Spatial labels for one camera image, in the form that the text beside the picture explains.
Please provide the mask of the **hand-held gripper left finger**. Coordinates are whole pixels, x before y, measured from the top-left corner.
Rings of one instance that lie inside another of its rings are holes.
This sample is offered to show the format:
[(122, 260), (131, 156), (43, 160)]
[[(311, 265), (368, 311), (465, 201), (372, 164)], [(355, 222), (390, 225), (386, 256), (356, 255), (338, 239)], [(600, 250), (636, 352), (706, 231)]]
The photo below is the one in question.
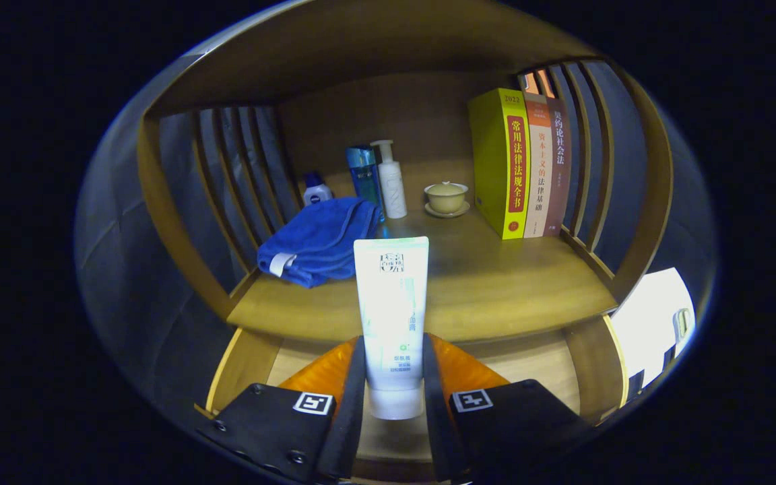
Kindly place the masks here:
[(339, 484), (353, 475), (364, 411), (358, 335), (271, 386), (250, 383), (197, 434), (271, 484)]

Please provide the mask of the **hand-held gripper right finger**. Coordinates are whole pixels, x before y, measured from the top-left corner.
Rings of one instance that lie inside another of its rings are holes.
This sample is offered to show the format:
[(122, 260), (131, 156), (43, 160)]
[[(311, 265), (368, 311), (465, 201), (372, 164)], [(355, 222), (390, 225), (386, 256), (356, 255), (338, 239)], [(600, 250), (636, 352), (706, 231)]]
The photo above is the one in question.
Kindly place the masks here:
[(539, 381), (510, 383), (437, 335), (424, 335), (422, 359), (437, 481), (533, 483), (591, 432)]

